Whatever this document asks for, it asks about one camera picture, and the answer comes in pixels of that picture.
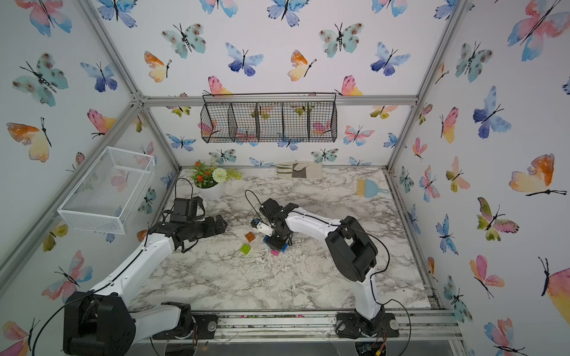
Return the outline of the long light blue lego brick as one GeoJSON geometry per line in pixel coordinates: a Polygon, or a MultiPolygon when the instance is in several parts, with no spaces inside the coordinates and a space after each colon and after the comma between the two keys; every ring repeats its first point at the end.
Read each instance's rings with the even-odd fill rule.
{"type": "Polygon", "coordinates": [[[289,247],[286,239],[277,236],[266,235],[264,237],[264,243],[276,252],[285,252],[289,247]]]}

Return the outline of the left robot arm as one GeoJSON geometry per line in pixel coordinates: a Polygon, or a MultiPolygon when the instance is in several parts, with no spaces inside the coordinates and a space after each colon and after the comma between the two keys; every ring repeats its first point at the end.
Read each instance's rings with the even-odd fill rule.
{"type": "Polygon", "coordinates": [[[75,292],[65,303],[63,351],[67,355],[126,355],[134,344],[159,337],[197,342],[207,323],[196,320],[191,306],[165,302],[150,310],[129,307],[155,269],[186,243],[224,234],[227,221],[207,217],[200,197],[175,199],[164,220],[154,224],[138,248],[88,292],[75,292]]]}

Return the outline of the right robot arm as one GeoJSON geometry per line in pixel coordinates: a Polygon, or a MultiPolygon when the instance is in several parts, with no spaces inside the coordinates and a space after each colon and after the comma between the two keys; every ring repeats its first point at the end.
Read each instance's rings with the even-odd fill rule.
{"type": "Polygon", "coordinates": [[[294,203],[280,206],[273,199],[262,203],[259,211],[251,226],[264,235],[264,243],[273,251],[286,251],[295,233],[323,241],[337,270],[352,283],[355,309],[337,314],[339,338],[399,337],[395,315],[386,312],[376,298],[378,248],[356,218],[321,217],[294,203]]]}

